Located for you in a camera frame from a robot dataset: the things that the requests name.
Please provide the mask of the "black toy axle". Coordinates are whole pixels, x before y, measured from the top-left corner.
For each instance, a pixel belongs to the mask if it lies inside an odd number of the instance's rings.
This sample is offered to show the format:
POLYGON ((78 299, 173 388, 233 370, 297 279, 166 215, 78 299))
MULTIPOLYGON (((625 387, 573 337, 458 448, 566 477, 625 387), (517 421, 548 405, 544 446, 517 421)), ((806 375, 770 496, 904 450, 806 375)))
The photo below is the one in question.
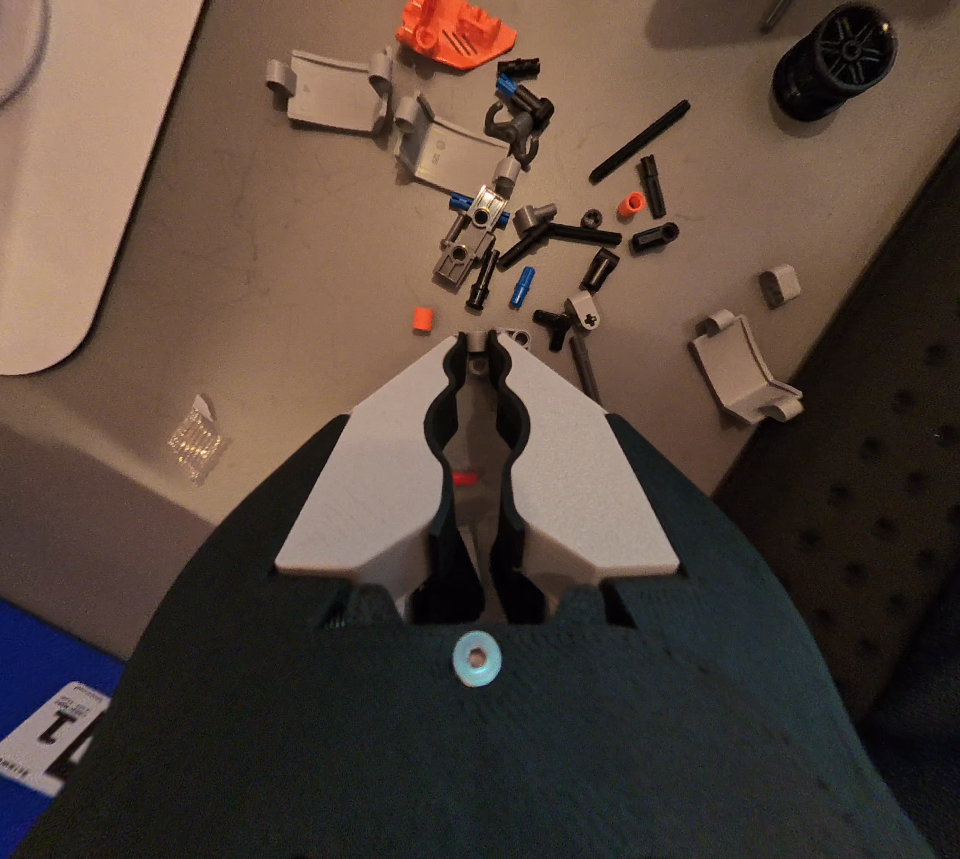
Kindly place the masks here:
POLYGON ((589 184, 596 185, 606 180, 608 176, 627 163, 631 157, 672 129, 690 112, 690 109, 691 103, 686 98, 676 103, 596 166, 587 177, 589 184))

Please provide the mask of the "dark grey toy beam assembly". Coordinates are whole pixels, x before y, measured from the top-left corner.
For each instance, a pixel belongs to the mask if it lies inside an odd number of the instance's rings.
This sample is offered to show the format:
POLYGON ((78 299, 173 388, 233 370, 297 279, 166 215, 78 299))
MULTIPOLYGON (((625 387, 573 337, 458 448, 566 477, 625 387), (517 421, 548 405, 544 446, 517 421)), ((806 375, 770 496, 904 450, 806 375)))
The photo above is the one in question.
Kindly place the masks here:
POLYGON ((433 276, 458 289, 474 264, 493 247, 498 229, 504 224, 508 201, 496 189, 483 185, 467 207, 457 213, 451 229, 441 241, 440 257, 433 276))

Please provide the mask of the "scattered black toy pins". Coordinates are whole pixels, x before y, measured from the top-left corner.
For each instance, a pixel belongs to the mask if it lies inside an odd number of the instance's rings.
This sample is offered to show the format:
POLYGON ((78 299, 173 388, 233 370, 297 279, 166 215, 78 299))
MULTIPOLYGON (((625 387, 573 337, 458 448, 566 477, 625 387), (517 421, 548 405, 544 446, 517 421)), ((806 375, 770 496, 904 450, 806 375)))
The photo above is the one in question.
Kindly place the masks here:
MULTIPOLYGON (((530 65, 531 62, 533 62, 535 67, 534 72, 539 72, 538 59, 530 60, 530 62, 525 59, 499 62, 497 65, 498 77, 496 80, 496 92, 498 96, 513 102, 522 112, 536 111, 535 107, 539 111, 544 111, 549 105, 546 99, 540 100, 536 96, 533 96, 533 94, 528 95, 529 90, 518 81, 517 76, 521 76, 522 78, 527 77, 528 70, 526 67, 530 65)), ((500 105, 495 103, 487 110, 486 126, 489 133, 496 133, 499 127, 503 125, 503 123, 495 121, 498 109, 500 109, 500 105)), ((647 205, 649 205, 651 215, 653 216, 655 214, 655 217, 662 218, 661 213, 663 210, 660 209, 660 206, 663 204, 661 200, 657 198, 657 196, 661 194, 661 187, 657 184, 659 180, 654 171, 650 171, 649 173, 644 172, 644 176, 646 176, 649 183, 650 197, 647 205)), ((572 226, 562 223, 558 224, 554 219, 555 215, 556 208, 554 205, 545 207, 545 211, 540 209, 532 219, 533 224, 529 228, 525 227, 526 231, 523 232, 523 235, 520 236, 517 242, 505 253, 501 255, 495 245, 491 247, 483 258, 480 273, 473 288, 471 288, 469 299, 465 303, 466 307, 473 311, 481 312, 489 294, 490 280, 494 270, 496 268, 507 270, 511 266, 516 265, 541 242, 549 239, 558 239, 587 245, 598 245, 605 248, 619 246, 622 242, 622 235, 620 233, 607 232, 599 228, 602 217, 597 217, 596 222, 590 225, 587 223, 587 219, 589 219, 590 216, 584 214, 581 224, 579 226, 572 226)), ((634 249, 635 252, 642 253, 671 243, 678 237, 679 228, 677 224, 675 222, 663 222, 656 227, 634 234, 630 240, 632 243, 631 248, 634 249)))

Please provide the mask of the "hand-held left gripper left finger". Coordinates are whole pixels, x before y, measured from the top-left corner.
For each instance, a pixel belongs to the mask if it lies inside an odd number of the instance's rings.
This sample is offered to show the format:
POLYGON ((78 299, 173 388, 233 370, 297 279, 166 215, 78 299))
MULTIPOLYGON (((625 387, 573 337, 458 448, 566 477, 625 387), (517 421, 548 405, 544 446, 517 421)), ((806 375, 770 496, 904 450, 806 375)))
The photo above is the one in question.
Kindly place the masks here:
POLYGON ((378 585, 395 601, 427 579, 444 472, 426 419, 457 349, 458 337, 445 338, 351 410, 275 557, 278 573, 378 585))

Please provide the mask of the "small pale grey toy clip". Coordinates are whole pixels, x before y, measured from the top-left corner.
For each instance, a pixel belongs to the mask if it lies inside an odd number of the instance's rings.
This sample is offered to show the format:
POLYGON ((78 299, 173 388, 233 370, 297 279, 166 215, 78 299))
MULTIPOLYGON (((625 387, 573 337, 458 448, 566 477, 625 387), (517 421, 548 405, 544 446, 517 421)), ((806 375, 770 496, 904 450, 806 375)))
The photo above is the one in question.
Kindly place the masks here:
POLYGON ((762 270, 758 285, 770 309, 778 309, 797 299, 802 293, 798 273, 793 265, 782 264, 762 270))

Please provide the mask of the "white book stand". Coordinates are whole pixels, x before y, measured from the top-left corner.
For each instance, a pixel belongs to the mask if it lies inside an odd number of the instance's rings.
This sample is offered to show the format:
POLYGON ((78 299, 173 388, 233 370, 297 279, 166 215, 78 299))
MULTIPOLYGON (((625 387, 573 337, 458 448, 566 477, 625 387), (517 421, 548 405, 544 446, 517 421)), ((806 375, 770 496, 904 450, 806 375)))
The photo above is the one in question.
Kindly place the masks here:
POLYGON ((2 0, 1 372, 90 331, 205 0, 2 0))

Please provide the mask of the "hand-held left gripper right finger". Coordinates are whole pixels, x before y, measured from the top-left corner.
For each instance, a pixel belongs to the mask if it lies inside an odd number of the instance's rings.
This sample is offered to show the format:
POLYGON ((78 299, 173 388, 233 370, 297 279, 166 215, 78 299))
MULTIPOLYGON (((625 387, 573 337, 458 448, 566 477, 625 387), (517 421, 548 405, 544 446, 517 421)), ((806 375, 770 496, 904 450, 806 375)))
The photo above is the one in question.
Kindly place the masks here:
POLYGON ((508 447, 489 571, 502 601, 671 576, 681 562, 612 425, 613 415, 505 333, 488 378, 508 447))

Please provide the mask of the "orange ribbed toy wedge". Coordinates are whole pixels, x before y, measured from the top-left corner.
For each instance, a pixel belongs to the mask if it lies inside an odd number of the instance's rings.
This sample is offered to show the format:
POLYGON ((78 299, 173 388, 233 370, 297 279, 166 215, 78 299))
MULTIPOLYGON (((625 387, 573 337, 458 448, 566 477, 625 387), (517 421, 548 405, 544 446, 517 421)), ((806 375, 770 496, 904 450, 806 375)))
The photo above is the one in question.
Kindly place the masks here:
POLYGON ((466 0, 408 0, 396 42, 414 53, 467 72, 514 48, 518 33, 466 0))

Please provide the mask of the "black toy wheel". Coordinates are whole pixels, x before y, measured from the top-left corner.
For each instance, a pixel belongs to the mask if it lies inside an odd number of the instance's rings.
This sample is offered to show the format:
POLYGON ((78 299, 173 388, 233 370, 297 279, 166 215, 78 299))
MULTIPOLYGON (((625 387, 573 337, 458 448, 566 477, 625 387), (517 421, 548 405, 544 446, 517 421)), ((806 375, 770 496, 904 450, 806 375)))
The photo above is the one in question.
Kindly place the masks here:
POLYGON ((897 51, 894 27, 882 10, 863 1, 839 5, 777 62, 773 98, 795 121, 823 120, 878 85, 897 51))

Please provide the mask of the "small clear plastic bag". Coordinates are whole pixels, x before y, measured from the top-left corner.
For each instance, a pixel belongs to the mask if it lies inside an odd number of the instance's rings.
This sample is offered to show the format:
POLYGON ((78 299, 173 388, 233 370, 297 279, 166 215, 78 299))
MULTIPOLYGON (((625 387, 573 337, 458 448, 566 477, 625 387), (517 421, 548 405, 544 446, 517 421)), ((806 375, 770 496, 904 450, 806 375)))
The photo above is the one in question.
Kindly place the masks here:
POLYGON ((202 486, 230 445, 219 426, 210 398, 197 394, 185 417, 169 436, 167 445, 176 468, 195 486, 202 486))

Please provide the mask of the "blue plastic bin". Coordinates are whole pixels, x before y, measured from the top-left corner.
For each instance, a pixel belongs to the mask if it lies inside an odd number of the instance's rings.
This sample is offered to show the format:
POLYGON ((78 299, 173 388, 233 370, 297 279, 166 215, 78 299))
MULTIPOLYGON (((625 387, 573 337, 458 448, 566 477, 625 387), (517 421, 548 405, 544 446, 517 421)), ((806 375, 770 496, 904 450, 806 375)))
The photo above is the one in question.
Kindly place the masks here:
POLYGON ((79 767, 123 668, 2 601, 2 857, 12 856, 79 767))

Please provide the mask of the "pale grey toy panel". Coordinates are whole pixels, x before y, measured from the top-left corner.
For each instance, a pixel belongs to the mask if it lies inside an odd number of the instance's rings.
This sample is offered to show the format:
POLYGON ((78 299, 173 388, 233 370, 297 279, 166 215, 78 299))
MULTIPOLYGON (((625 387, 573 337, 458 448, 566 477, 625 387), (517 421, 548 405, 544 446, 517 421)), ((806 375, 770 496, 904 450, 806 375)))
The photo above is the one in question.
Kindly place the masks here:
POLYGON ((393 113, 391 152, 410 180, 446 193, 486 185, 510 197, 522 175, 508 145, 438 117, 420 93, 402 97, 393 113))
POLYGON ((690 349, 729 416, 757 426, 767 419, 786 423, 803 412, 802 392, 773 376, 745 316, 721 309, 698 329, 690 349))
POLYGON ((390 110, 393 70, 394 53, 386 47, 365 63, 294 49, 288 61, 268 61, 265 80, 290 122, 376 136, 390 110))

